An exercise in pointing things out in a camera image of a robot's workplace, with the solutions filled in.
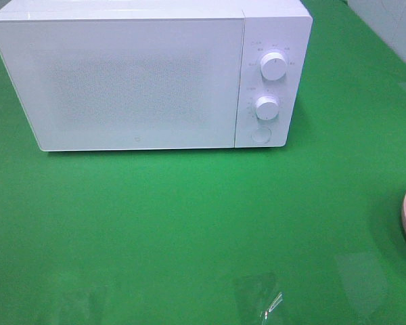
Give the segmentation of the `round white door button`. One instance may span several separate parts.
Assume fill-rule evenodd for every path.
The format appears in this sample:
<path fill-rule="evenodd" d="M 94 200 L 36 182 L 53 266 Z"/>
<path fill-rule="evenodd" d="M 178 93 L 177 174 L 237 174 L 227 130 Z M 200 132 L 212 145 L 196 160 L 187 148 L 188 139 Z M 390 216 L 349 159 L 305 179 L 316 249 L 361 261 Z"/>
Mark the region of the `round white door button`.
<path fill-rule="evenodd" d="M 266 144 L 271 139 L 271 130 L 266 127 L 260 127 L 252 133 L 251 138 L 258 144 Z"/>

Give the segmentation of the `white microwave door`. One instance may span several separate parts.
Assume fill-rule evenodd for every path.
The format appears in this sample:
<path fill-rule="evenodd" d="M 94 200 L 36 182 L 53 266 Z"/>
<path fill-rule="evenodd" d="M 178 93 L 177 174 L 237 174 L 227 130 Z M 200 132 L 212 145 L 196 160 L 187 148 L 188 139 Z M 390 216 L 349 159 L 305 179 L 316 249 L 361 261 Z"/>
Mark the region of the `white microwave door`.
<path fill-rule="evenodd" d="M 230 148 L 242 19 L 0 21 L 44 151 Z"/>

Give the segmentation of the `lower white microwave knob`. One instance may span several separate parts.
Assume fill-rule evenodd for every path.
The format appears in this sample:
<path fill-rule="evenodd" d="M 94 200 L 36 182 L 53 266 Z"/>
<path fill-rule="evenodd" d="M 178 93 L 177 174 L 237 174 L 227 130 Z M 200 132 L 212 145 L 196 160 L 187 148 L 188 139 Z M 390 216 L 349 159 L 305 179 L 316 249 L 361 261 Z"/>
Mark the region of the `lower white microwave knob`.
<path fill-rule="evenodd" d="M 262 96 L 255 102 L 256 117 L 262 121 L 270 121 L 279 114 L 279 100 L 272 96 Z"/>

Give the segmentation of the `white microwave knob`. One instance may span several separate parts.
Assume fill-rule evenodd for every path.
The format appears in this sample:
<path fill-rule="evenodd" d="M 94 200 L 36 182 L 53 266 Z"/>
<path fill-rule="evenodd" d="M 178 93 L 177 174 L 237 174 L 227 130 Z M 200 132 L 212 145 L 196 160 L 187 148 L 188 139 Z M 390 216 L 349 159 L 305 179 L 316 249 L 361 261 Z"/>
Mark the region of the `white microwave knob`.
<path fill-rule="evenodd" d="M 262 96 L 255 102 L 256 117 L 262 121 L 270 121 L 279 114 L 279 100 L 272 96 Z"/>
<path fill-rule="evenodd" d="M 287 72 L 288 58 L 279 49 L 273 49 L 260 59 L 261 75 L 268 81 L 277 81 Z"/>

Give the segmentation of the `upper white microwave knob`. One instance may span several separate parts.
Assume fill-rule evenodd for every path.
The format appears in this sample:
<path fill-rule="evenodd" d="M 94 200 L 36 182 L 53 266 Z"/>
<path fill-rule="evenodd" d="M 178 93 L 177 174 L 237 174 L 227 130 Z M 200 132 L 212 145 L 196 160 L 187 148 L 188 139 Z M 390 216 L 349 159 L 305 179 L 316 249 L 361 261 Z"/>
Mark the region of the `upper white microwave knob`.
<path fill-rule="evenodd" d="M 288 58 L 279 49 L 273 49 L 260 59 L 261 75 L 268 81 L 277 81 L 287 72 Z"/>

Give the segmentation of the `green table cloth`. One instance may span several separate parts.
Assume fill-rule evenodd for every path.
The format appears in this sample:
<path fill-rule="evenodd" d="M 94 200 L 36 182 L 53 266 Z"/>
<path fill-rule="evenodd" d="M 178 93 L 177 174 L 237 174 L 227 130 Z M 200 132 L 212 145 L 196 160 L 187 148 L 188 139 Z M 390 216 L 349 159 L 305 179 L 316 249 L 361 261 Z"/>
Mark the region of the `green table cloth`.
<path fill-rule="evenodd" d="M 0 324 L 406 324 L 406 65 L 305 6 L 283 148 L 42 152 L 0 58 Z"/>

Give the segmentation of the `white microwave oven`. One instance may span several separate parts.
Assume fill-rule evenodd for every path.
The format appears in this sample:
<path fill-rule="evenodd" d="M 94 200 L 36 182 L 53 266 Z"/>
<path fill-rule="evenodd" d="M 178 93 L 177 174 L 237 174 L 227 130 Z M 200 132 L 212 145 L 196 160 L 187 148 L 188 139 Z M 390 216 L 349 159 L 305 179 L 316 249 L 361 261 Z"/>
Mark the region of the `white microwave oven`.
<path fill-rule="evenodd" d="M 313 19 L 300 1 L 10 1 L 0 21 L 56 20 L 198 20 L 242 19 L 242 54 L 235 141 L 230 148 L 281 147 L 292 119 Z M 286 74 L 277 81 L 261 75 L 260 59 L 273 49 L 288 58 Z M 279 100 L 279 114 L 257 119 L 255 102 L 262 96 Z M 271 130 L 266 144 L 251 135 Z"/>

